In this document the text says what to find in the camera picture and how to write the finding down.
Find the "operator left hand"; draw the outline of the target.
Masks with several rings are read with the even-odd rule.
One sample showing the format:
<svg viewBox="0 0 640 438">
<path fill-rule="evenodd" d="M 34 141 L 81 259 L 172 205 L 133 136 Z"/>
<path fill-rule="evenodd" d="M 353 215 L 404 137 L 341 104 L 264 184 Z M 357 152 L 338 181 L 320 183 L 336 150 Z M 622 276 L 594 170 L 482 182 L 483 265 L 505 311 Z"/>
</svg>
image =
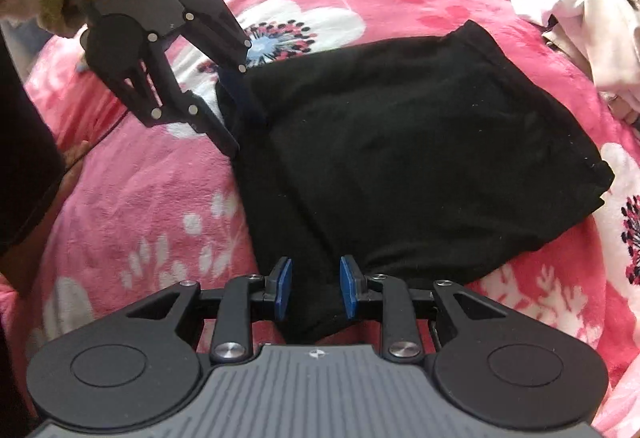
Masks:
<svg viewBox="0 0 640 438">
<path fill-rule="evenodd" d="M 22 297 L 28 296 L 32 291 L 53 225 L 78 183 L 84 166 L 84 155 L 89 148 L 88 140 L 83 140 L 64 152 L 68 172 L 58 186 L 49 210 L 31 233 L 1 255 L 1 276 Z"/>
</svg>

